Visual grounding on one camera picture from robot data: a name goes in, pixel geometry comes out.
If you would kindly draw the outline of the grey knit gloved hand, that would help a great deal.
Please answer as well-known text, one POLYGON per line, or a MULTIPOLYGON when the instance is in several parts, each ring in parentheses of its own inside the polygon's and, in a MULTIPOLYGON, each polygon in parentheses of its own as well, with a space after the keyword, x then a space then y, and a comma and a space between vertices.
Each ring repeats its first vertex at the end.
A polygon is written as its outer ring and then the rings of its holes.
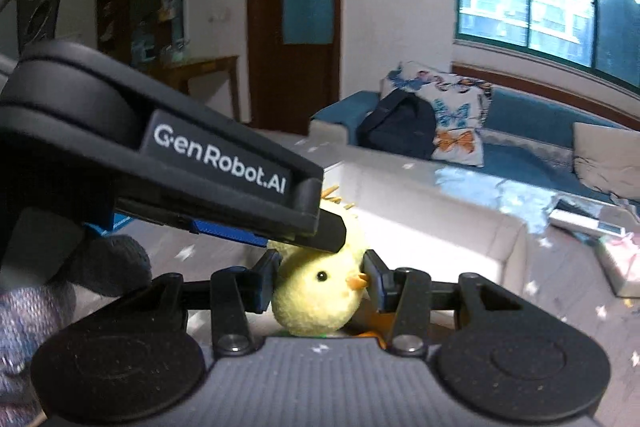
POLYGON ((30 363, 46 340, 73 322, 75 286, 119 297, 151 280, 144 248, 128 235, 109 235, 81 243, 50 282, 2 291, 1 424, 27 426, 40 413, 30 363))

